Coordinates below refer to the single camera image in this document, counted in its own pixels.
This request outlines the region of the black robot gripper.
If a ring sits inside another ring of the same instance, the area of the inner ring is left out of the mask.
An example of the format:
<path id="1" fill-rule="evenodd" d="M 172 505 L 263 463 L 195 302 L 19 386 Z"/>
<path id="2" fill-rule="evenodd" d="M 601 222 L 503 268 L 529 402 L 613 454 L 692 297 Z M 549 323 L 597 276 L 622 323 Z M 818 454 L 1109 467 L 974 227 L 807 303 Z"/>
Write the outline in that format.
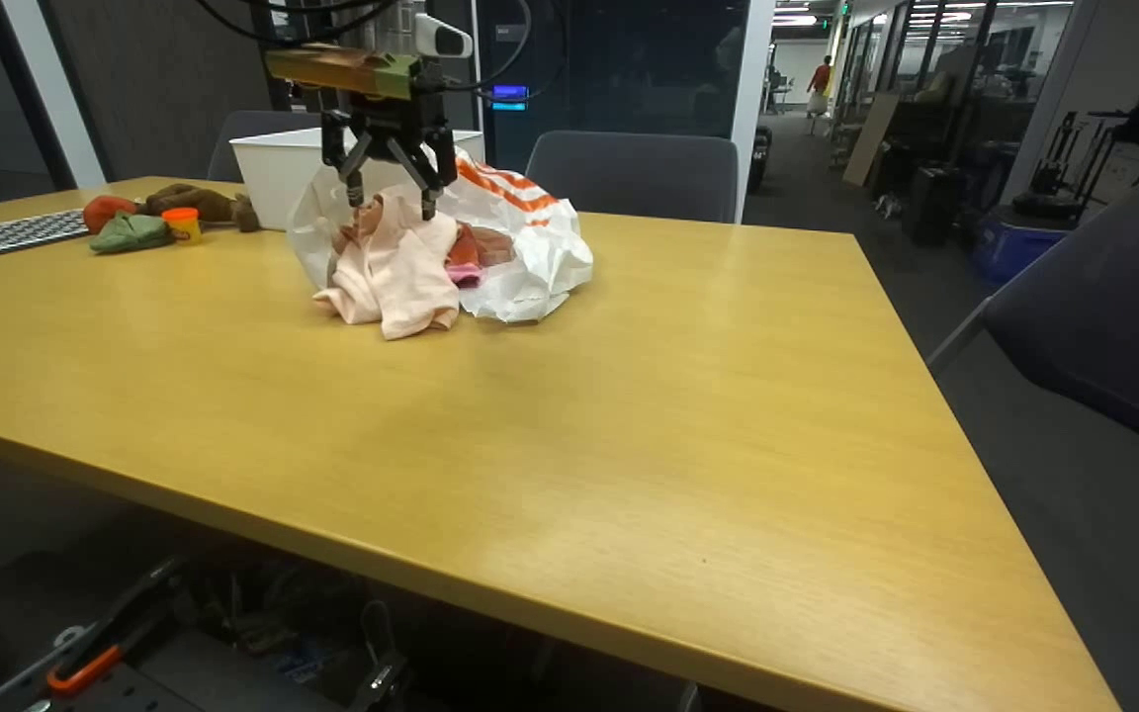
<path id="1" fill-rule="evenodd" d="M 352 206 L 364 203 L 368 146 L 404 142 L 404 169 L 421 185 L 425 215 L 434 215 L 439 193 L 456 182 L 456 140 L 439 90 L 408 100 L 368 100 L 359 90 L 330 90 L 321 108 L 321 160 L 343 182 Z"/>

